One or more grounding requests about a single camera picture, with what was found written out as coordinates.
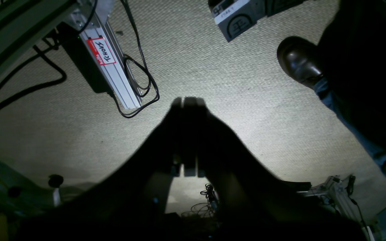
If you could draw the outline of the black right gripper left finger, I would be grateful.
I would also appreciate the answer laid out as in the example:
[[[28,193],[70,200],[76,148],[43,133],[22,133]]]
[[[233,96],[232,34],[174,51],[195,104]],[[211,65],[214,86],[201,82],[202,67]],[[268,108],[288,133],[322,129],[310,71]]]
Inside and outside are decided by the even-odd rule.
[[[74,200],[25,220],[17,241],[158,241],[170,238],[164,221],[173,174],[171,125],[176,98],[162,122],[135,154],[103,182]]]

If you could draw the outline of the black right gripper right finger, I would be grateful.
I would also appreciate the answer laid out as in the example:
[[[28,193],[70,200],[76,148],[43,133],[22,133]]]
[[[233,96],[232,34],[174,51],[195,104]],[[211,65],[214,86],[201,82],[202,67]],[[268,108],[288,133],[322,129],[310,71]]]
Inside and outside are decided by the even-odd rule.
[[[184,99],[197,167],[219,195],[224,241],[365,241],[360,225],[302,197],[275,177],[201,98]]]

